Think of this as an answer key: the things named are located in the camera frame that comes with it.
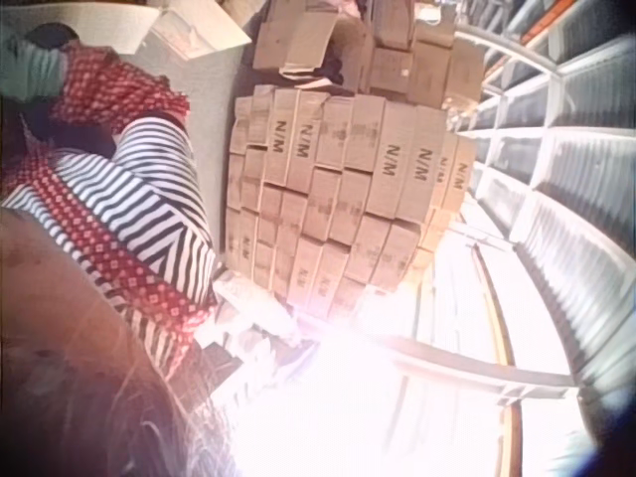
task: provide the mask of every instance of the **stacked cardboard boxes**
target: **stacked cardboard boxes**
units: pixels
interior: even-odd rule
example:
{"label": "stacked cardboard boxes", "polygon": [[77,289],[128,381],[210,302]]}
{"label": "stacked cardboard boxes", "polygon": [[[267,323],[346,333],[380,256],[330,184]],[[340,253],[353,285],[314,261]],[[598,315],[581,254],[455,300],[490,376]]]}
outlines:
{"label": "stacked cardboard boxes", "polygon": [[[337,86],[436,109],[474,110],[485,50],[455,39],[456,6],[377,0],[366,17],[348,17],[328,2],[274,0],[253,66],[305,89]],[[338,70],[331,72],[333,65]]]}
{"label": "stacked cardboard boxes", "polygon": [[247,146],[229,159],[228,267],[329,320],[347,320],[368,286],[416,284],[475,156],[446,112],[271,86],[239,101],[250,113],[233,131]]}
{"label": "stacked cardboard boxes", "polygon": [[[437,109],[472,111],[481,97],[484,50],[454,38],[455,6],[377,3],[371,92]],[[436,9],[438,21],[419,20],[422,7]]]}

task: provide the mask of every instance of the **bright light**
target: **bright light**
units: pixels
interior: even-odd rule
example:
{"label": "bright light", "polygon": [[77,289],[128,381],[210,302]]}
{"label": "bright light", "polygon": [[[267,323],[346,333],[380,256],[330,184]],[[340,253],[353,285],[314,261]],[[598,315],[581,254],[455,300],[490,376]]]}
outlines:
{"label": "bright light", "polygon": [[334,331],[302,379],[240,413],[239,468],[246,477],[493,475],[501,430],[492,397],[424,380],[409,384],[385,452],[401,379],[375,345]]}
{"label": "bright light", "polygon": [[238,418],[247,477],[378,476],[398,375],[372,347],[332,335],[300,382],[265,392]]}

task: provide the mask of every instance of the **cardboard box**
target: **cardboard box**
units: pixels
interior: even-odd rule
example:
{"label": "cardboard box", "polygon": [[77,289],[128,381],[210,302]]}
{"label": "cardboard box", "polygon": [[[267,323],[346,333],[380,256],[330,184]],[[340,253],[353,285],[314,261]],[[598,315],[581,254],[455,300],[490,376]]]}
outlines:
{"label": "cardboard box", "polygon": [[408,50],[414,27],[413,0],[384,0],[374,3],[374,32],[389,48]]}
{"label": "cardboard box", "polygon": [[247,144],[249,145],[267,145],[269,121],[274,105],[274,90],[275,86],[271,84],[257,84],[254,87],[247,129]]}
{"label": "cardboard box", "polygon": [[226,209],[226,265],[239,271],[240,262],[240,212]]}
{"label": "cardboard box", "polygon": [[282,193],[276,246],[286,253],[293,255],[296,252],[296,245],[305,220],[306,210],[306,196],[291,191]]}
{"label": "cardboard box", "polygon": [[322,110],[328,98],[329,94],[326,92],[300,91],[291,140],[287,189],[303,194],[309,193],[318,150]]}
{"label": "cardboard box", "polygon": [[435,171],[446,132],[446,112],[418,106],[416,131],[397,217],[419,225],[426,218],[433,194]]}
{"label": "cardboard box", "polygon": [[287,184],[294,116],[298,105],[298,89],[277,89],[269,121],[265,154],[265,182],[284,187]]}
{"label": "cardboard box", "polygon": [[117,5],[97,2],[2,2],[2,24],[20,35],[36,27],[64,22],[73,28],[84,45],[111,47],[120,55],[134,55],[161,17],[158,5]]}
{"label": "cardboard box", "polygon": [[406,99],[416,104],[441,108],[444,102],[449,63],[450,50],[425,43],[415,43]]}
{"label": "cardboard box", "polygon": [[417,111],[409,104],[387,102],[367,211],[394,219],[406,177]]}
{"label": "cardboard box", "polygon": [[240,211],[240,260],[238,262],[238,271],[250,280],[253,275],[257,228],[258,215],[247,209],[242,209]]}
{"label": "cardboard box", "polygon": [[329,321],[349,324],[365,292],[365,285],[343,276],[329,310]]}
{"label": "cardboard box", "polygon": [[334,217],[342,175],[339,172],[314,169],[302,232],[325,241]]}
{"label": "cardboard box", "polygon": [[342,184],[336,201],[329,238],[345,245],[351,245],[356,238],[358,225],[367,204],[371,187],[371,175],[364,172],[342,173]]}
{"label": "cardboard box", "polygon": [[446,81],[444,103],[447,107],[462,111],[472,111],[477,107],[484,80],[484,56],[484,48],[466,40],[455,40]]}
{"label": "cardboard box", "polygon": [[441,148],[441,157],[435,174],[435,186],[433,194],[430,198],[430,207],[432,209],[441,208],[448,187],[448,180],[452,171],[453,162],[455,160],[455,149],[457,148],[457,139],[459,136],[452,132],[444,134],[444,143]]}
{"label": "cardboard box", "polygon": [[354,98],[349,138],[345,146],[345,167],[373,172],[380,144],[386,100],[357,94]]}
{"label": "cardboard box", "polygon": [[[415,20],[415,31],[413,38],[416,42],[437,45],[443,48],[451,48],[455,40],[455,6],[441,5],[441,19],[437,25],[431,25],[422,20]],[[417,18],[418,8],[415,4],[415,18]]]}
{"label": "cardboard box", "polygon": [[455,213],[459,212],[459,208],[464,202],[466,189],[470,183],[476,153],[475,141],[463,136],[458,137],[455,160],[453,161],[442,209]]}
{"label": "cardboard box", "polygon": [[424,234],[419,241],[419,247],[424,248],[425,250],[429,250],[435,252],[439,243],[444,238],[444,234],[446,233],[446,228],[438,227],[437,225],[431,224],[426,229],[426,234]]}
{"label": "cardboard box", "polygon": [[227,203],[228,207],[235,210],[240,209],[240,188],[242,185],[242,168],[245,158],[243,156],[237,156],[236,154],[230,154],[228,159],[228,195]]}
{"label": "cardboard box", "polygon": [[260,218],[258,221],[258,241],[262,241],[269,246],[276,245],[282,192],[282,189],[270,186],[269,184],[265,184],[262,187]]}
{"label": "cardboard box", "polygon": [[319,68],[337,20],[337,12],[305,11],[295,18],[262,23],[254,69],[285,72]]}
{"label": "cardboard box", "polygon": [[274,258],[272,290],[283,299],[287,298],[289,280],[291,279],[291,270],[293,266],[294,255],[277,247],[276,256]]}
{"label": "cardboard box", "polygon": [[244,155],[247,150],[250,113],[251,96],[238,97],[235,101],[235,124],[230,137],[230,152],[233,154]]}
{"label": "cardboard box", "polygon": [[410,259],[419,243],[418,226],[395,222],[371,277],[371,284],[387,292],[394,292],[406,273]]}
{"label": "cardboard box", "polygon": [[390,227],[390,221],[363,215],[345,268],[346,277],[361,283],[369,282],[385,246]]}
{"label": "cardboard box", "polygon": [[412,67],[411,52],[376,48],[369,85],[372,89],[406,92]]}
{"label": "cardboard box", "polygon": [[271,290],[276,254],[274,248],[258,241],[254,250],[254,283]]}
{"label": "cardboard box", "polygon": [[260,211],[265,151],[247,149],[240,179],[240,204],[244,209]]}
{"label": "cardboard box", "polygon": [[333,242],[327,242],[323,245],[322,256],[307,306],[307,311],[313,316],[327,317],[348,258],[349,249],[347,247]]}
{"label": "cardboard box", "polygon": [[353,98],[332,96],[325,102],[316,164],[341,171],[345,159],[345,143],[353,110]]}
{"label": "cardboard box", "polygon": [[435,254],[432,251],[424,250],[423,248],[417,248],[410,261],[406,275],[402,280],[402,283],[415,290],[422,282],[424,273],[435,261]]}
{"label": "cardboard box", "polygon": [[371,67],[373,32],[360,20],[339,14],[328,3],[287,9],[260,25],[254,52],[255,70],[276,71],[284,77],[304,80],[304,87],[333,85],[316,79],[314,70],[323,64],[327,45],[342,62],[342,84],[338,88],[366,90]]}
{"label": "cardboard box", "polygon": [[301,237],[298,240],[287,292],[287,303],[290,305],[300,309],[306,308],[322,249],[323,244],[313,238]]}
{"label": "cardboard box", "polygon": [[334,27],[331,42],[336,58],[342,62],[341,88],[350,92],[369,92],[369,76],[376,44],[373,31],[361,20],[341,15]]}
{"label": "cardboard box", "polygon": [[304,0],[272,0],[267,8],[267,21],[294,20],[307,8]]}

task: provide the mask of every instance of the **orange beam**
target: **orange beam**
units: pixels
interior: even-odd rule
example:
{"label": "orange beam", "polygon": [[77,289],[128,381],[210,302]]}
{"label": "orange beam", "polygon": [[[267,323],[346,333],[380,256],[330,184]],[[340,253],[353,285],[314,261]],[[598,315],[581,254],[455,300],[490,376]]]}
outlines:
{"label": "orange beam", "polygon": [[[544,32],[547,28],[550,27],[552,23],[554,23],[563,13],[571,7],[576,0],[557,0],[554,5],[546,12],[546,14],[533,26],[531,29],[521,38],[521,44],[523,46],[527,45],[530,41]],[[506,62],[506,58],[500,58],[495,65],[490,67],[486,72],[485,78],[489,78],[491,75],[495,74],[498,70],[500,70],[504,63]]]}

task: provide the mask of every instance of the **striped shirt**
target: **striped shirt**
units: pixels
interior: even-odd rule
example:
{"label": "striped shirt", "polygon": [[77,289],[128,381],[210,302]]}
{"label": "striped shirt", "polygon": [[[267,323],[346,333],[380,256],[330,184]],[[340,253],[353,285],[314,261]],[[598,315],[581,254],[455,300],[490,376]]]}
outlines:
{"label": "striped shirt", "polygon": [[187,100],[110,51],[81,47],[70,58],[54,113],[108,124],[121,133],[115,154],[35,151],[2,178],[2,207],[42,225],[169,377],[216,305],[215,254],[192,147],[162,113],[185,112]]}

